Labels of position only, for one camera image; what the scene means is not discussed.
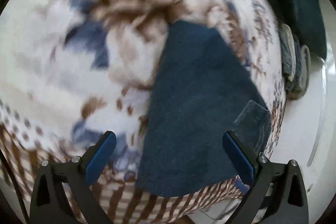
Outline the dark blue denim pants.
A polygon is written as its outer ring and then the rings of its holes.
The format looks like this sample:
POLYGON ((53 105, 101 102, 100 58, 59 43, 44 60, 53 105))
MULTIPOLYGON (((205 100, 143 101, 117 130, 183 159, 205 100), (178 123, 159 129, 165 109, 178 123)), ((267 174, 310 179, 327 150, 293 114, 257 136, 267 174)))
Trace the dark blue denim pants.
POLYGON ((169 27, 147 122, 136 186, 162 197, 235 176, 252 185, 242 154, 225 152, 225 133, 254 152, 264 150, 270 134, 270 112, 219 32, 182 20, 169 27))

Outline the floral bed quilt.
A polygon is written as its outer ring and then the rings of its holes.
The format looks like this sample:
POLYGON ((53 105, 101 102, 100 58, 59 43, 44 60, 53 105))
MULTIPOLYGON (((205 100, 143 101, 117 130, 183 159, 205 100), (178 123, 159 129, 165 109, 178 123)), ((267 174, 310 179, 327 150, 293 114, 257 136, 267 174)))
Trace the floral bed quilt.
POLYGON ((285 104, 278 21, 267 0, 10 0, 1 14, 1 151, 25 201, 42 160, 81 155, 106 131, 117 150, 92 192, 117 223, 173 222, 242 194, 238 177, 162 198, 135 188, 146 112, 173 20, 216 28, 271 114, 285 104))

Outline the grey folded clothes pile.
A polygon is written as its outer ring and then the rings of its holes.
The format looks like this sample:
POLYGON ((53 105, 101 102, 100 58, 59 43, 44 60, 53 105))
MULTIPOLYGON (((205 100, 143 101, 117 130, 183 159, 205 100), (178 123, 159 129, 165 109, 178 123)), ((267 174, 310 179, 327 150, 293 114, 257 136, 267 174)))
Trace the grey folded clothes pile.
POLYGON ((301 46, 287 24, 278 27, 281 43, 282 75, 285 79, 285 90, 289 100, 302 98, 308 89, 310 80, 310 50, 301 46))

